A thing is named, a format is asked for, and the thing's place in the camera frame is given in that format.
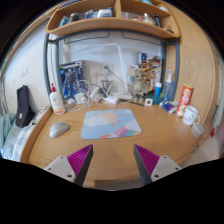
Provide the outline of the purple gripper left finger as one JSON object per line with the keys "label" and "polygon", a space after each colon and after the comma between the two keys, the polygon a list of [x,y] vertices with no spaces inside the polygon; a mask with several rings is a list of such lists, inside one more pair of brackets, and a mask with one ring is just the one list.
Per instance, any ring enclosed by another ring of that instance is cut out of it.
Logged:
{"label": "purple gripper left finger", "polygon": [[82,186],[93,156],[93,145],[79,149],[69,156],[59,156],[45,171]]}

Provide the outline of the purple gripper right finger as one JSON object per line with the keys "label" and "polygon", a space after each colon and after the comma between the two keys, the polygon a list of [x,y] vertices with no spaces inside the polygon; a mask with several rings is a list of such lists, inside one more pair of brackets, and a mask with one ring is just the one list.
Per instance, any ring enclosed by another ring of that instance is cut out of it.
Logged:
{"label": "purple gripper right finger", "polygon": [[144,185],[181,170],[181,167],[167,155],[158,156],[137,144],[134,145],[133,154]]}

